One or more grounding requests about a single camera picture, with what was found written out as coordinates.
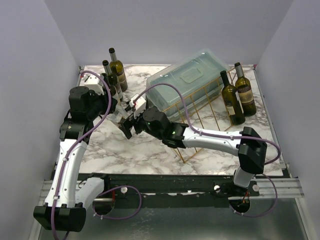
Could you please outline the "clear square glass bottle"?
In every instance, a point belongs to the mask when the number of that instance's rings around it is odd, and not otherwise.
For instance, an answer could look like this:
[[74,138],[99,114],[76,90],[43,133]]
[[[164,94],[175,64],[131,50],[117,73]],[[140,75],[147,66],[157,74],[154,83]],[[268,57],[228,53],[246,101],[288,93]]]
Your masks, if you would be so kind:
[[128,118],[128,113],[121,105],[118,94],[112,96],[111,107],[114,107],[114,110],[110,110],[107,119],[110,120],[115,126],[120,127],[121,123]]

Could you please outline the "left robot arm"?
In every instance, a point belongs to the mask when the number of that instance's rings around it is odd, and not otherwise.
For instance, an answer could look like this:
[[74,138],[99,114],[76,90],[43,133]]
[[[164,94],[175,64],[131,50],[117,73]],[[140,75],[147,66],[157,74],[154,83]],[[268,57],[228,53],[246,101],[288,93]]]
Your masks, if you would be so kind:
[[96,129],[94,120],[116,109],[117,101],[108,89],[98,83],[77,86],[69,91],[69,111],[59,129],[59,155],[49,193],[42,206],[36,206],[33,217],[46,230],[80,232],[87,209],[99,196],[107,197],[111,185],[106,176],[92,175],[77,188],[81,161],[90,136]]

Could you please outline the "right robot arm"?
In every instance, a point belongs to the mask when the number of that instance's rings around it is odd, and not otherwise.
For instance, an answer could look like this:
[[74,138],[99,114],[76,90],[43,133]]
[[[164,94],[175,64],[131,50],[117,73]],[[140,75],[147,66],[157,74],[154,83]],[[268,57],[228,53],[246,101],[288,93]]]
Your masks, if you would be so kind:
[[139,116],[131,114],[121,119],[119,129],[128,139],[134,129],[136,134],[145,132],[172,149],[203,148],[238,157],[239,167],[230,183],[230,191],[236,196],[247,192],[252,178],[264,172],[267,144],[251,127],[233,132],[194,128],[185,123],[172,122],[165,113],[151,107]]

